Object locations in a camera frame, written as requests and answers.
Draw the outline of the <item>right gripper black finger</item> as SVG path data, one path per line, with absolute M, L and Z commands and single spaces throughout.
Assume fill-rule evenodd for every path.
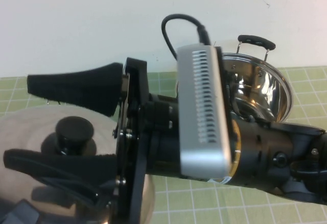
M 59 188 L 89 207 L 107 207 L 113 199 L 115 155 L 59 156 L 10 149 L 4 152 L 4 165 Z

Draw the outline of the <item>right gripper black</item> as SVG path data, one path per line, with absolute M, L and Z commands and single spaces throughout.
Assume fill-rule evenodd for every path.
M 149 92 L 147 62 L 127 58 L 127 96 L 117 131 L 118 196 L 114 223 L 139 223 L 146 175 L 180 177 L 178 100 Z M 123 64 L 62 74 L 30 74 L 28 93 L 111 117 L 121 95 Z

